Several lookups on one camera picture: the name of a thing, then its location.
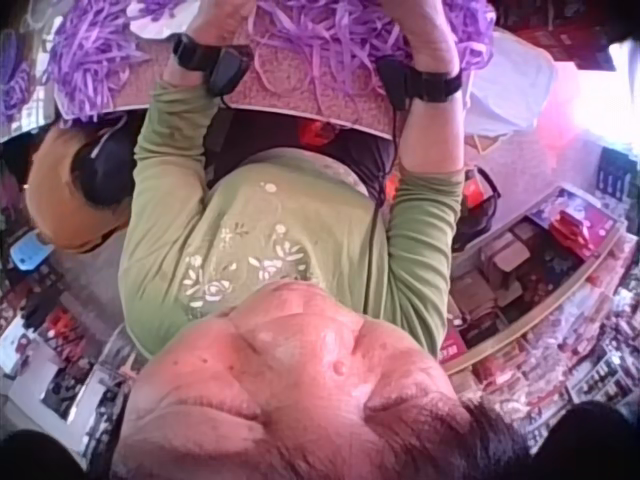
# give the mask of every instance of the hand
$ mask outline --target hand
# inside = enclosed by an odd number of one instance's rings
[[[187,33],[203,45],[230,45],[256,8],[256,0],[201,0]]]
[[[442,0],[380,0],[408,38],[418,70],[455,75],[460,59]]]

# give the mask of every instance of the wrist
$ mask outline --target wrist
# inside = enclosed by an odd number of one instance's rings
[[[434,50],[414,50],[413,66],[419,72],[445,73],[454,77],[460,71],[460,59],[457,52],[438,54]]]
[[[238,28],[230,24],[218,24],[214,22],[194,22],[187,28],[189,35],[200,45],[223,47],[232,45],[237,35]]]

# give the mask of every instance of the purple shredded paper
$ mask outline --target purple shredded paper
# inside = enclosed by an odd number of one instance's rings
[[[0,123],[11,123],[29,102],[31,92],[31,69],[27,62],[22,62],[8,83],[0,85],[2,102],[0,103]]]
[[[44,82],[65,116],[89,120],[112,110],[130,65],[147,60],[129,30],[130,0],[76,0],[53,37]]]
[[[137,0],[141,4],[138,14],[132,20],[151,18],[152,22],[159,22],[165,15],[173,18],[176,8],[187,0]]]
[[[486,0],[443,0],[455,36],[463,71],[479,70],[492,58],[495,11]],[[249,32],[260,46],[302,53],[310,65],[308,81],[317,87],[320,65],[330,65],[336,84],[347,94],[368,93],[376,83],[375,61],[394,55],[410,62],[411,52],[400,27],[377,0],[258,0],[258,9],[270,18],[266,33],[258,32],[255,17]],[[354,75],[364,67],[371,81],[364,91],[354,89]],[[263,73],[259,52],[256,69],[269,90],[276,89]]]

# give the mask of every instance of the sleeve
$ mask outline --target sleeve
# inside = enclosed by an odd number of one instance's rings
[[[446,331],[451,244],[463,179],[462,171],[430,176],[402,171],[387,234],[385,318],[434,355]]]
[[[170,305],[173,272],[205,211],[203,139],[217,107],[202,86],[160,82],[138,138],[119,287],[127,327],[143,351],[150,350],[141,338],[147,335],[135,330],[158,313],[153,305]]]

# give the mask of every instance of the white bag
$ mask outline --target white bag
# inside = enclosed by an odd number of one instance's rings
[[[474,72],[467,135],[497,137],[535,127],[556,79],[556,68],[544,50],[496,30],[494,56]]]

